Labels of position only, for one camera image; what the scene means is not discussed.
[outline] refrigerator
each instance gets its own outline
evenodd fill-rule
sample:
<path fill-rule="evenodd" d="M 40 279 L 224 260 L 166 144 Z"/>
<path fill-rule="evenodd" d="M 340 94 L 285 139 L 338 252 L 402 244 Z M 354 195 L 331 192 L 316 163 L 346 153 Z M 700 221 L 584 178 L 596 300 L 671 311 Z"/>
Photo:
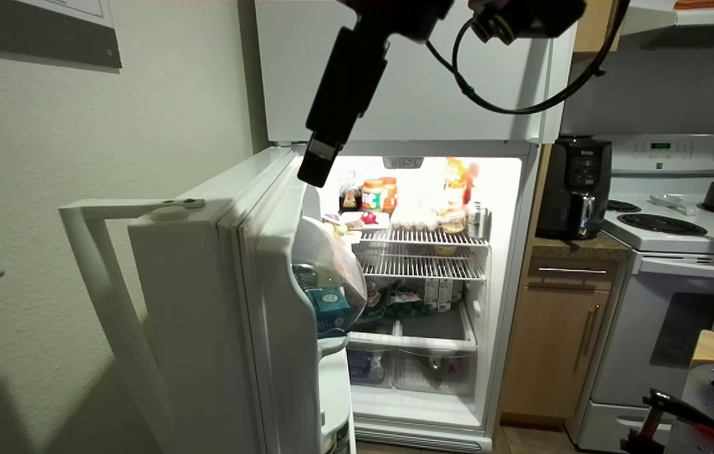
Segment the refrigerator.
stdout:
<path fill-rule="evenodd" d="M 533 144 L 352 144 L 316 189 L 296 178 L 299 148 L 276 146 L 174 199 L 60 218 L 164 452 L 357 452 L 357 434 L 489 452 L 538 160 Z M 458 220 L 441 210 L 455 199 Z M 319 337 L 296 265 L 331 247 L 357 257 L 373 306 L 372 322 Z"/>

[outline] floor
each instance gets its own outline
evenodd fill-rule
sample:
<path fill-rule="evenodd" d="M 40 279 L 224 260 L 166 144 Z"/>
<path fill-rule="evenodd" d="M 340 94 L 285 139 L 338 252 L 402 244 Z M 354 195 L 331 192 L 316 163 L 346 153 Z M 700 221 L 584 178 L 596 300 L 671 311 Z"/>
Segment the floor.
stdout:
<path fill-rule="evenodd" d="M 397 448 L 358 445 L 358 454 L 423 454 L 422 448 Z M 576 454 L 562 431 L 503 427 L 494 454 Z"/>

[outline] black cable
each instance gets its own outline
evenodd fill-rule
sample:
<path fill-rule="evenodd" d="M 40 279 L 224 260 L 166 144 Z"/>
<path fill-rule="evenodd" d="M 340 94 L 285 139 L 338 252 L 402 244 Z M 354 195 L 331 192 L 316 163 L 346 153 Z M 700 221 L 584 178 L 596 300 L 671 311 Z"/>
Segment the black cable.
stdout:
<path fill-rule="evenodd" d="M 620 0 L 619 8 L 615 8 L 615 15 L 613 15 L 613 28 L 611 32 L 605 35 L 603 40 L 603 49 L 596 54 L 596 57 L 585 66 L 585 71 L 574 81 L 569 84 L 560 94 L 536 104 L 536 107 L 527 107 L 527 109 L 503 109 L 498 104 L 489 104 L 488 99 L 481 99 L 471 85 L 470 81 L 460 73 L 460 49 L 461 49 L 461 40 L 465 40 L 465 32 L 471 28 L 471 21 L 466 21 L 460 32 L 458 32 L 458 40 L 455 40 L 455 49 L 451 49 L 451 64 L 426 40 L 426 49 L 430 54 L 455 76 L 460 90 L 478 107 L 488 109 L 488 112 L 494 112 L 494 114 L 510 114 L 510 117 L 529 117 L 529 114 L 540 114 L 540 112 L 547 112 L 562 100 L 569 100 L 570 97 L 576 97 L 592 76 L 600 76 L 600 66 L 605 64 L 608 54 L 611 54 L 611 45 L 619 35 L 619 28 L 624 25 L 627 21 L 627 12 L 628 12 L 628 6 L 630 0 Z"/>

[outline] refrigerator shelf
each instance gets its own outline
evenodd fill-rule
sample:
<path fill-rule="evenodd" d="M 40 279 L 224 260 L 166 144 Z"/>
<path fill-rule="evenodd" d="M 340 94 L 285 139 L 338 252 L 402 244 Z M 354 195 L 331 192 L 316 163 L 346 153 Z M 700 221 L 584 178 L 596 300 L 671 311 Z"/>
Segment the refrigerator shelf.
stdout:
<path fill-rule="evenodd" d="M 360 243 L 489 247 L 484 238 L 447 234 L 441 229 L 367 229 Z"/>
<path fill-rule="evenodd" d="M 430 321 L 393 322 L 392 332 L 352 331 L 349 344 L 367 349 L 406 349 L 406 350 L 432 350 L 432 353 L 478 350 L 478 336 L 471 331 L 465 308 L 460 308 L 458 312 L 432 316 Z"/>
<path fill-rule="evenodd" d="M 393 278 L 393 279 L 484 279 L 484 272 L 470 260 L 455 257 L 415 257 L 392 255 L 381 263 L 363 263 L 363 278 Z"/>

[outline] wooden cabinet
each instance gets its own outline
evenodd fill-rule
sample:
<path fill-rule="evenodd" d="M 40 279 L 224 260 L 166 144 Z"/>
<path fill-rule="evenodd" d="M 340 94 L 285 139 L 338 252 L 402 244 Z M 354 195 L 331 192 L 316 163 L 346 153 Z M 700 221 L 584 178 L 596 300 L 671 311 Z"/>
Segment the wooden cabinet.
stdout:
<path fill-rule="evenodd" d="M 619 0 L 585 0 L 585 15 L 579 22 L 576 54 L 599 54 L 603 49 L 613 25 L 615 2 Z"/>
<path fill-rule="evenodd" d="M 533 249 L 508 350 L 503 422 L 562 427 L 596 353 L 619 263 Z"/>

